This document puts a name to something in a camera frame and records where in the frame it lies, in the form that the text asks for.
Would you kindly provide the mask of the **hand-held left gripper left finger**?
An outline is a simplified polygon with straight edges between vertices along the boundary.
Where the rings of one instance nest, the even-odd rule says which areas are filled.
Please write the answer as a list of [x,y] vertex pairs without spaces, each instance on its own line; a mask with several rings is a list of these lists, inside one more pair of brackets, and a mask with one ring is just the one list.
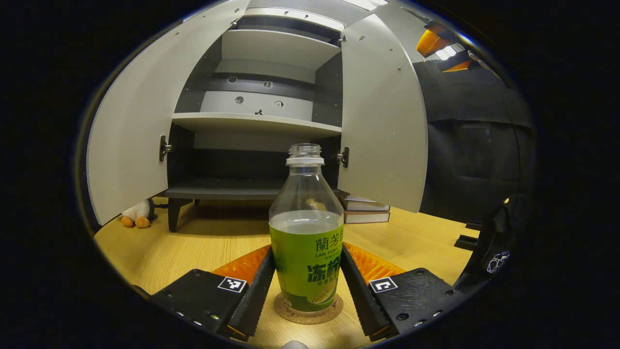
[[192,269],[150,301],[202,332],[248,340],[257,330],[275,273],[266,245],[213,271]]

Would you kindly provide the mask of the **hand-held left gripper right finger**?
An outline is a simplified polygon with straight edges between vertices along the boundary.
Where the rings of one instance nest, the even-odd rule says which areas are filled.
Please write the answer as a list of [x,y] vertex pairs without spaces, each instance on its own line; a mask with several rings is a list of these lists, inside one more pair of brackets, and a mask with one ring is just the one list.
[[371,341],[421,331],[466,300],[425,268],[405,271],[344,243],[340,267],[363,333]]

